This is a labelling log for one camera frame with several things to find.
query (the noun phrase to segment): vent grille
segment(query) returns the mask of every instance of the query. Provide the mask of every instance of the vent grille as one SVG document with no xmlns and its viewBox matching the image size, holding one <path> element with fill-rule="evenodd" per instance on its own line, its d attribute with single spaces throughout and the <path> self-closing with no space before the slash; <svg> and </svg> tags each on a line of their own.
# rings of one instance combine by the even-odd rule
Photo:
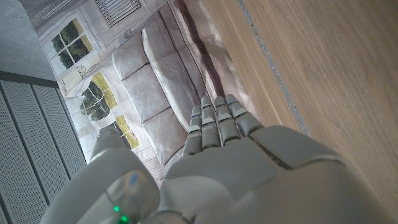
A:
<svg viewBox="0 0 398 224">
<path fill-rule="evenodd" d="M 13 223 L 39 223 L 47 203 L 1 93 L 0 127 L 0 192 L 5 209 Z M 7 223 L 3 218 L 0 215 L 0 223 Z"/>
<path fill-rule="evenodd" d="M 139 0 L 95 0 L 109 27 L 142 7 Z"/>
<path fill-rule="evenodd" d="M 70 177 L 86 166 L 83 153 L 63 110 L 61 101 L 54 88 L 33 86 L 37 100 L 42 106 L 44 116 L 54 136 L 54 141 L 60 150 Z"/>
<path fill-rule="evenodd" d="M 32 88 L 21 83 L 2 81 L 1 84 L 45 194 L 51 201 L 68 182 L 68 176 Z"/>
</svg>

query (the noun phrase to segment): cushion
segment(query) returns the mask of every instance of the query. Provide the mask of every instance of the cushion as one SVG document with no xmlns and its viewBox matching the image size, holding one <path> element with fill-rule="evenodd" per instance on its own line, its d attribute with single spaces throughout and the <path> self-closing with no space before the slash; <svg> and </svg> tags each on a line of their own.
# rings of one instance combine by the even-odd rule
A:
<svg viewBox="0 0 398 224">
<path fill-rule="evenodd" d="M 141 32 L 113 52 L 112 62 L 120 80 L 124 80 L 149 62 L 142 45 Z"/>
<path fill-rule="evenodd" d="M 180 150 L 187 138 L 187 133 L 177 121 L 171 108 L 159 113 L 142 124 L 149 141 L 162 165 Z"/>
<path fill-rule="evenodd" d="M 141 124 L 170 106 L 149 64 L 127 77 L 122 84 Z"/>
</svg>

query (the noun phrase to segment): window frame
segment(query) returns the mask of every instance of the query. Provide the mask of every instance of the window frame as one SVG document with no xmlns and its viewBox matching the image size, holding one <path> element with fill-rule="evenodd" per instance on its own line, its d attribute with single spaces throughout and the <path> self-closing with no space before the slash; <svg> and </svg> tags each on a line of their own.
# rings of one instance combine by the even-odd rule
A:
<svg viewBox="0 0 398 224">
<path fill-rule="evenodd" d="M 74 39 L 71 43 L 69 43 L 68 45 L 65 45 L 63 39 L 60 36 L 60 33 L 72 20 L 74 20 L 74 18 L 76 18 L 78 20 L 78 22 L 80 23 L 81 27 L 83 28 L 83 33 L 80 34 L 79 37 Z M 62 44 L 64 45 L 64 48 L 61 51 L 57 52 L 55 54 L 55 56 L 53 56 L 53 57 L 49 57 L 47 55 L 47 52 L 44 50 L 44 54 L 45 54 L 45 56 L 47 57 L 47 60 L 50 63 L 51 69 L 53 70 L 53 73 L 54 73 L 56 79 L 62 78 L 66 74 L 70 73 L 72 70 L 76 69 L 77 67 L 80 67 L 85 61 L 87 61 L 88 58 L 91 58 L 91 57 L 93 57 L 95 55 L 98 55 L 98 53 L 101 50 L 101 47 L 99 46 L 99 43 L 94 38 L 93 34 L 91 33 L 91 29 L 87 25 L 86 20 L 84 19 L 84 16 L 82 15 L 82 13 L 79 10 L 77 10 L 77 11 L 75 11 L 75 12 L 73 12 L 73 13 L 67 15 L 67 16 L 65 16 L 64 18 L 62 18 L 62 20 L 59 20 L 58 22 L 56 22 L 52 27 L 53 27 L 53 29 L 49 29 L 46 32 L 46 34 L 44 34 L 40 38 L 40 44 L 42 46 L 44 46 L 44 45 L 48 44 L 49 42 L 51 42 L 51 40 L 54 37 L 59 36 L 59 38 L 62 41 Z M 75 59 L 72 57 L 71 53 L 69 52 L 69 50 L 67 48 L 69 46 L 71 46 L 73 43 L 75 43 L 83 35 L 87 36 L 87 39 L 90 41 L 90 44 L 93 47 L 93 50 L 90 53 L 86 54 L 79 61 L 75 62 Z M 69 57 L 72 59 L 72 62 L 74 64 L 70 68 L 66 69 L 65 71 L 63 71 L 61 73 L 56 73 L 55 69 L 54 69 L 54 67 L 53 67 L 53 65 L 51 63 L 51 60 L 54 59 L 54 57 L 58 56 L 65 49 L 67 50 L 67 53 L 68 53 Z"/>
</svg>

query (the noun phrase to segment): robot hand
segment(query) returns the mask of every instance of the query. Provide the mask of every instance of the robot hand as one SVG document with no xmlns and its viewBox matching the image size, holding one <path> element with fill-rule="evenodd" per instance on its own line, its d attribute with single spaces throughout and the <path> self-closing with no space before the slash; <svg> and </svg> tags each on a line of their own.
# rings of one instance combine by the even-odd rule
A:
<svg viewBox="0 0 398 224">
<path fill-rule="evenodd" d="M 334 151 L 283 126 L 265 128 L 233 95 L 192 110 L 182 159 L 142 223 L 392 223 Z"/>
</svg>

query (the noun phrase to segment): tree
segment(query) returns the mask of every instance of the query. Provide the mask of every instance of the tree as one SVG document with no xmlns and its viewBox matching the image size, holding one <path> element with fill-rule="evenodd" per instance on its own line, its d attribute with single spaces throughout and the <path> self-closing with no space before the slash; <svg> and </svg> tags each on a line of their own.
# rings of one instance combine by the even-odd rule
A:
<svg viewBox="0 0 398 224">
<path fill-rule="evenodd" d="M 82 96 L 83 102 L 80 105 L 82 114 L 89 116 L 93 121 L 99 121 L 109 114 L 110 108 L 105 102 L 102 91 L 95 83 L 90 82 Z"/>
</svg>

